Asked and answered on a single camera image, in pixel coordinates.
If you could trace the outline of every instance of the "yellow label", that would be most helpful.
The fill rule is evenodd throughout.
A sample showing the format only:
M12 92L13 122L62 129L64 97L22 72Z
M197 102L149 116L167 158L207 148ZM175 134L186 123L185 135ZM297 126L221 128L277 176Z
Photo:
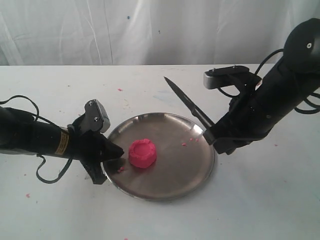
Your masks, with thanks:
M69 143L69 135L62 131L59 146L56 149L54 154L63 155L67 149L68 143Z

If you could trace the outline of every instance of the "pink play dough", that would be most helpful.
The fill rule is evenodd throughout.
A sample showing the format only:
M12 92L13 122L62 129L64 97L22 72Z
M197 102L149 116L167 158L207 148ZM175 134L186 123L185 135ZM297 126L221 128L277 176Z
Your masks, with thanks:
M156 146L149 139L135 140L129 147L129 162L145 169L157 159Z

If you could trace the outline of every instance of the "white backdrop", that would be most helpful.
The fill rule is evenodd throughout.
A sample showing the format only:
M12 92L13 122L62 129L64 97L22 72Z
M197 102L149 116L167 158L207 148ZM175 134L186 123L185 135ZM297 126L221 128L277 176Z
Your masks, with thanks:
M319 0L0 0L0 65L259 63Z

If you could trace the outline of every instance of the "white table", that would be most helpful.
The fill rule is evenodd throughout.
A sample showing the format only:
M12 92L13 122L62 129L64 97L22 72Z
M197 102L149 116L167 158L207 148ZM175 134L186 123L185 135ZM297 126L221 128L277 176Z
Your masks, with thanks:
M148 112L174 113L199 124L166 76L216 122L230 99L203 86L203 73L213 67L222 66L3 66L0 99L29 96L43 117L66 126L96 98L111 120L106 134ZM248 67L254 71L257 65ZM34 111L23 99L6 106ZM319 142L319 115L293 111L264 140L219 155L207 184L172 202L135 199L109 182L93 185L78 161L58 183L47 185L35 175L41 159L2 154L0 239L319 239ZM41 174L54 178L66 160L47 160Z

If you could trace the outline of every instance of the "metal plate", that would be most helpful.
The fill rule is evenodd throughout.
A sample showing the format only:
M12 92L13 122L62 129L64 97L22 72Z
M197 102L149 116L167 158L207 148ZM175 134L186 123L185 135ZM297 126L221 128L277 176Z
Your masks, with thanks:
M189 119L170 113L130 118L108 137L124 150L124 171L118 173L104 167L105 173L115 186L139 199L164 201L182 197L199 187L213 169L214 148L202 134L203 130ZM129 146L139 139L150 139L156 146L157 159L145 169L128 161Z

